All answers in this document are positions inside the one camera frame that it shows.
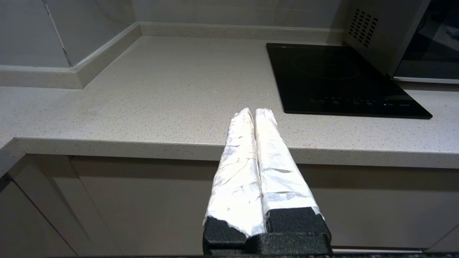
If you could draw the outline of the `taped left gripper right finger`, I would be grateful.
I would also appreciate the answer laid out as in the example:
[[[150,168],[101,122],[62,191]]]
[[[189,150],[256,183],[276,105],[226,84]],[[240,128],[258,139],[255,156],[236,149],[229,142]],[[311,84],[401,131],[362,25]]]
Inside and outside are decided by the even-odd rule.
[[[255,138],[266,233],[311,233],[330,237],[319,206],[280,136],[270,109],[256,110]]]

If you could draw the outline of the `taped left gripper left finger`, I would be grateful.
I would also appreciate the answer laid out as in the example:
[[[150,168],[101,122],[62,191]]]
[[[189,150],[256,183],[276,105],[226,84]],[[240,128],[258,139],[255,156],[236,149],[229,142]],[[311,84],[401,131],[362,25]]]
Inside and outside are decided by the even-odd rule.
[[[248,108],[231,119],[205,211],[203,248],[244,248],[266,232],[254,127]]]

